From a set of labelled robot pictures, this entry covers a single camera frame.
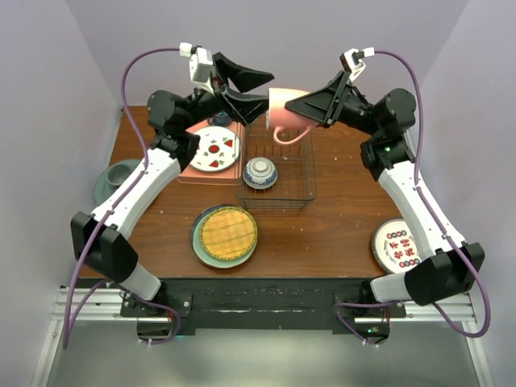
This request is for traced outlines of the blue white porcelain bowl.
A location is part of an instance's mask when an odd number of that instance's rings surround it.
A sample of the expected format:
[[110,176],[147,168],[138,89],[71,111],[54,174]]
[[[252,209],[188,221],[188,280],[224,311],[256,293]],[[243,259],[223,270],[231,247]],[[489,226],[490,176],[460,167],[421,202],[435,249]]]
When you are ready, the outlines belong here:
[[243,180],[253,189],[268,189],[276,183],[277,178],[277,167],[266,157],[252,158],[244,167]]

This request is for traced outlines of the light green flower plate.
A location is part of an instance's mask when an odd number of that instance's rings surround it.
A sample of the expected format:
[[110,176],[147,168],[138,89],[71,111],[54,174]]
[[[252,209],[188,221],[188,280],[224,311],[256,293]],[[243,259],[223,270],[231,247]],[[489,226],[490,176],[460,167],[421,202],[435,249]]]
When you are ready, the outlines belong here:
[[234,268],[236,266],[243,264],[246,260],[248,260],[251,257],[252,253],[255,251],[256,247],[254,247],[244,257],[237,259],[237,260],[231,260],[231,261],[216,260],[216,259],[210,257],[201,245],[200,238],[199,238],[200,226],[201,226],[201,223],[195,231],[195,236],[198,237],[198,239],[195,242],[194,253],[195,253],[196,257],[206,266],[209,266],[211,268],[220,268],[220,269]]

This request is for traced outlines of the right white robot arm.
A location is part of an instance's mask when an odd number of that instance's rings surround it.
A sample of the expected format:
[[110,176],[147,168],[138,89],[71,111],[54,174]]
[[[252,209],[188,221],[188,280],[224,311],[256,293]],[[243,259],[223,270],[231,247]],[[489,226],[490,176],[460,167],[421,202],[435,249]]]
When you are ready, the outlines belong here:
[[345,71],[321,89],[284,103],[288,112],[313,127],[344,123],[368,134],[360,145],[363,166],[391,197],[412,232],[421,261],[404,273],[371,280],[370,290],[359,297],[361,311],[370,317],[378,316],[391,301],[426,306],[480,283],[484,249],[479,243],[468,243],[449,223],[404,138],[415,123],[416,107],[414,95],[400,88],[374,104],[368,102]]

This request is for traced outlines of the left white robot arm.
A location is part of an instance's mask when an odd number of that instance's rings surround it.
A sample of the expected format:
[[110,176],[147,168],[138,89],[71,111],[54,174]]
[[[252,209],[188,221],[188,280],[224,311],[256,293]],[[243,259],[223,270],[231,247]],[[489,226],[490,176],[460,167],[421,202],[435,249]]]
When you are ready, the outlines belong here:
[[155,135],[143,145],[138,167],[90,214],[77,212],[71,220],[77,266],[86,265],[131,292],[149,316],[165,311],[167,297],[163,282],[139,263],[128,242],[135,225],[160,191],[193,160],[200,137],[189,128],[220,112],[242,125],[252,123],[268,109],[268,97],[252,91],[274,78],[199,46],[179,53],[189,59],[193,92],[182,97],[157,90],[149,96],[148,125]]

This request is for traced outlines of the yellow woven bamboo plate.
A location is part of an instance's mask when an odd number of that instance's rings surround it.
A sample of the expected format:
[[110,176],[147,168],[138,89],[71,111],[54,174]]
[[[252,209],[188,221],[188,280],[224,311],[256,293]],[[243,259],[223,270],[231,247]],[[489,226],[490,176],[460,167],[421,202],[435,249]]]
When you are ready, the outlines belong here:
[[210,257],[231,261],[244,257],[256,246],[258,228],[246,210],[224,206],[205,216],[199,235],[201,245]]

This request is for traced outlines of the pink ceramic mug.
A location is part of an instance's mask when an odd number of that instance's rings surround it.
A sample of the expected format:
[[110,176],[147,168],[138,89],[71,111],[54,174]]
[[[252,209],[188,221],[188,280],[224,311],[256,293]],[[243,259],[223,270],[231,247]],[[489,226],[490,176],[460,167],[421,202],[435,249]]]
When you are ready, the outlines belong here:
[[[314,120],[308,119],[298,113],[287,110],[285,104],[296,98],[303,97],[309,92],[301,89],[269,88],[268,110],[266,112],[265,125],[273,132],[273,140],[281,146],[298,143],[318,125]],[[299,131],[297,137],[283,140],[281,136],[287,131]]]

